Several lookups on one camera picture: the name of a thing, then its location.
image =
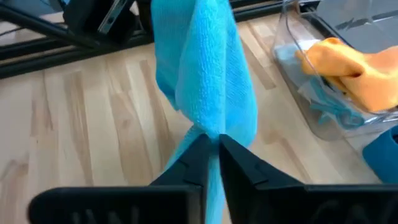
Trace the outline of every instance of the towel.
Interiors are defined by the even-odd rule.
[[[200,134],[217,142],[228,134],[249,146],[257,131],[257,106],[228,0],[152,0],[156,81],[193,126],[168,169]],[[206,223],[221,223],[224,191],[218,151],[209,160]]]
[[[346,93],[356,106],[378,112],[398,106],[397,54],[398,46],[364,54],[332,37],[305,51],[308,60],[301,52],[296,56],[305,73],[318,72]]]

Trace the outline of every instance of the orange cloth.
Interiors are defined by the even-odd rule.
[[[316,75],[314,68],[358,106],[376,112],[398,105],[398,46],[364,54],[332,37],[314,44],[305,55],[312,66],[296,52],[306,74]]]

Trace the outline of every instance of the clear plastic container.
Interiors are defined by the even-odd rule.
[[[303,117],[319,138],[333,141],[385,131],[398,124],[398,107],[370,112],[321,76],[305,51],[321,40],[337,37],[362,53],[376,53],[398,45],[397,28],[397,0],[284,1],[274,58]],[[302,60],[310,65],[312,75],[303,72]]]

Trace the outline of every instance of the wooden floor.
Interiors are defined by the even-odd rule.
[[[360,154],[368,137],[325,142],[305,124],[272,60],[278,18],[239,24],[259,108],[252,151],[307,183],[378,182]],[[1,80],[0,223],[27,223],[29,200],[53,187],[154,180],[191,125],[154,72],[147,45]]]

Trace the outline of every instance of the microfiber cloth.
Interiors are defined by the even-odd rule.
[[[249,146],[257,106],[228,0],[152,0],[156,81],[176,110],[193,122],[168,169],[201,134],[228,134]],[[206,223],[221,223],[224,190],[218,151],[209,160]]]

